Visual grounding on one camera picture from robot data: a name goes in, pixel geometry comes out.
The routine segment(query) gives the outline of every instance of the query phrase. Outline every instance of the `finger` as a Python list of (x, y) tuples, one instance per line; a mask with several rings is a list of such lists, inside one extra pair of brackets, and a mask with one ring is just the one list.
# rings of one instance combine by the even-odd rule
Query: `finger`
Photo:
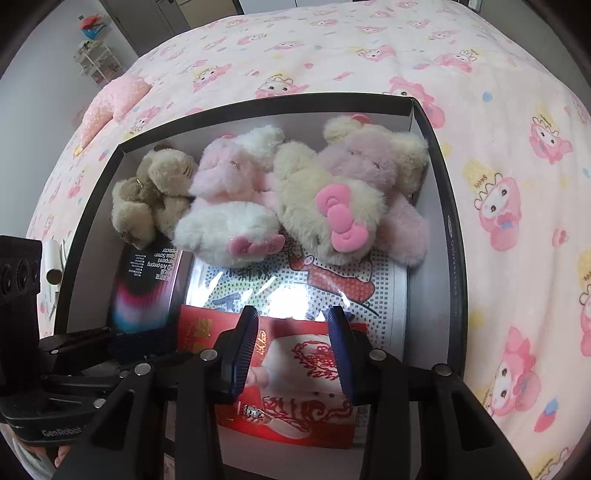
[(56, 461), (54, 462), (56, 464), (56, 468), (59, 468), (59, 466), (64, 461), (64, 458), (66, 457), (67, 453), (70, 451), (71, 448), (72, 446), (70, 445), (61, 445), (59, 447), (59, 449), (57, 450)]

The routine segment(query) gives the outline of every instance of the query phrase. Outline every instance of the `red packet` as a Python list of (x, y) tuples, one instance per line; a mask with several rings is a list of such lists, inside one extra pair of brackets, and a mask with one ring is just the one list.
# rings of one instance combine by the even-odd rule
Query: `red packet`
[[(237, 313), (183, 305), (178, 348), (198, 353), (236, 326)], [(364, 324), (352, 324), (366, 331)], [(244, 392), (216, 406), (225, 427), (277, 442), (348, 448), (356, 408), (343, 395), (325, 322), (259, 317), (259, 333)]]

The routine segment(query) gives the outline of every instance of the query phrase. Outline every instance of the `bed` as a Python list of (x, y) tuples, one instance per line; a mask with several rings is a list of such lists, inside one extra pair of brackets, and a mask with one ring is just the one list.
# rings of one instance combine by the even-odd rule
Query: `bed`
[[(153, 87), (47, 180), (28, 236), (71, 242), (116, 146), (183, 116), (277, 95), (415, 97), (449, 171), (466, 256), (464, 379), (534, 479), (589, 424), (591, 117), (520, 46), (446, 0), (355, 2), (225, 18), (129, 70)], [(39, 300), (40, 329), (53, 332)]]

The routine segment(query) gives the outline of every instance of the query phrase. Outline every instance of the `wall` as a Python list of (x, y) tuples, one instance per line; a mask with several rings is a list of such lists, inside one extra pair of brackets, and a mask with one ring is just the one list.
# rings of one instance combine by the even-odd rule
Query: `wall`
[[(37, 199), (80, 115), (99, 91), (73, 56), (78, 17), (98, 0), (64, 0), (34, 31), (0, 79), (0, 234), (25, 236)], [(137, 55), (114, 23), (103, 41), (124, 68)]]
[(591, 111), (591, 88), (560, 39), (522, 0), (483, 0), (484, 17), (531, 53)]

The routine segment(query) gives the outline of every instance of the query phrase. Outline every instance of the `white cylinder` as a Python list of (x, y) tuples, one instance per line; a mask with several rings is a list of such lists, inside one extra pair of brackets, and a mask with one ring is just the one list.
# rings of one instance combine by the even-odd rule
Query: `white cylinder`
[(64, 273), (61, 266), (60, 244), (55, 240), (43, 243), (43, 266), (47, 281), (51, 285), (59, 285)]

